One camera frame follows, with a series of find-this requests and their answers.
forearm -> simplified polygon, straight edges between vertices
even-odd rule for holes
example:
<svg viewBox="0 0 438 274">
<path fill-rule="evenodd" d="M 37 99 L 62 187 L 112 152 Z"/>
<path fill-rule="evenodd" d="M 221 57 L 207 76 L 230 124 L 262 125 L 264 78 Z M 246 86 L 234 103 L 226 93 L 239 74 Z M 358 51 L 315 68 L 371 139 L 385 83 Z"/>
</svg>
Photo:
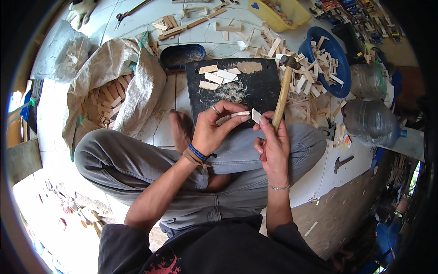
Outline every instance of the forearm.
<svg viewBox="0 0 438 274">
<path fill-rule="evenodd" d="M 124 223 L 149 233 L 195 168 L 195 164 L 181 157 L 133 202 Z"/>
<path fill-rule="evenodd" d="M 286 179 L 281 185 L 288 184 L 289 180 Z M 266 208 L 266 230 L 268 231 L 268 234 L 272 235 L 275 231 L 275 228 L 277 228 L 279 225 L 287 224 L 292 221 L 293 218 L 290 210 L 289 189 L 275 190 L 268 187 L 268 205 Z"/>
</svg>

fingernail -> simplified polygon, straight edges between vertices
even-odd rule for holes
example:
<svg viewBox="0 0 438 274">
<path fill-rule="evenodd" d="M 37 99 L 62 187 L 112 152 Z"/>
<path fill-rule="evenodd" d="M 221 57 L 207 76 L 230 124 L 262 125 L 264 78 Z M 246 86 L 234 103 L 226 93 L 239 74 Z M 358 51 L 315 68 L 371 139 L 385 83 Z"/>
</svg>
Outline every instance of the fingernail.
<svg viewBox="0 0 438 274">
<path fill-rule="evenodd" d="M 260 117 L 260 124 L 261 125 L 266 125 L 267 123 L 268 123 L 268 120 L 265 117 L 261 116 Z"/>
<path fill-rule="evenodd" d="M 246 121 L 248 121 L 248 120 L 249 120 L 249 115 L 247 115 L 247 116 L 243 116 L 242 118 L 240 118 L 240 120 L 241 120 L 242 122 L 246 122 Z"/>
</svg>

silver bracelet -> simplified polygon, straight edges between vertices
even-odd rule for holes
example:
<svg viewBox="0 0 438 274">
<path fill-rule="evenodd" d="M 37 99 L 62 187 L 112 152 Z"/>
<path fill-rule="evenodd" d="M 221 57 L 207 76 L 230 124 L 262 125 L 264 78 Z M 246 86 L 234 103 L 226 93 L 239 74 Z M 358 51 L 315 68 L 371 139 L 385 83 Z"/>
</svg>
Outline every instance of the silver bracelet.
<svg viewBox="0 0 438 274">
<path fill-rule="evenodd" d="M 285 189 L 289 189 L 290 188 L 290 183 L 287 187 L 285 188 L 276 188 L 275 186 L 270 185 L 268 182 L 266 182 L 268 184 L 268 187 L 274 189 L 274 190 L 285 190 Z"/>
</svg>

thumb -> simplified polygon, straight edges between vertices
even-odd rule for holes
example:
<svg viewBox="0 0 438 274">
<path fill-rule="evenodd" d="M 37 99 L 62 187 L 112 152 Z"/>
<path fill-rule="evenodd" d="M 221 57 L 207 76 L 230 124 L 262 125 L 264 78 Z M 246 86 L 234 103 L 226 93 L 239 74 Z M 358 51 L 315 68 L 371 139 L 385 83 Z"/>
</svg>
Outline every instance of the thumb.
<svg viewBox="0 0 438 274">
<path fill-rule="evenodd" d="M 229 119 L 227 122 L 223 123 L 223 125 L 221 125 L 218 130 L 220 135 L 225 138 L 228 133 L 235 128 L 236 126 L 242 124 L 243 122 L 246 122 L 249 120 L 249 115 L 246 116 L 240 116 L 237 115 L 231 119 Z"/>
<path fill-rule="evenodd" d="M 275 134 L 274 128 L 264 116 L 260 117 L 260 128 L 265 134 L 266 140 L 277 140 L 277 135 Z"/>
</svg>

person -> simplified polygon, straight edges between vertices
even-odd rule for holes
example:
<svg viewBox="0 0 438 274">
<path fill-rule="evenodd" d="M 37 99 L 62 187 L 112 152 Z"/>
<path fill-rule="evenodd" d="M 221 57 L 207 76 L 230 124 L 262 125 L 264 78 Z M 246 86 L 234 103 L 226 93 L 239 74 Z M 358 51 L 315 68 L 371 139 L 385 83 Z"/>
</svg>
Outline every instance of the person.
<svg viewBox="0 0 438 274">
<path fill-rule="evenodd" d="M 172 110 L 176 150 L 107 129 L 80 141 L 79 172 L 130 206 L 124 224 L 103 226 L 99 273 L 333 273 L 301 237 L 289 204 L 289 187 L 324 154 L 324 136 L 284 121 L 275 133 L 273 111 L 252 129 L 232 131 L 249 116 L 215 123 L 246 110 L 217 102 L 198 115 L 193 139 L 189 117 Z M 269 238 L 258 232 L 265 207 Z M 148 235 L 159 220 L 169 240 L 153 253 Z"/>
</svg>

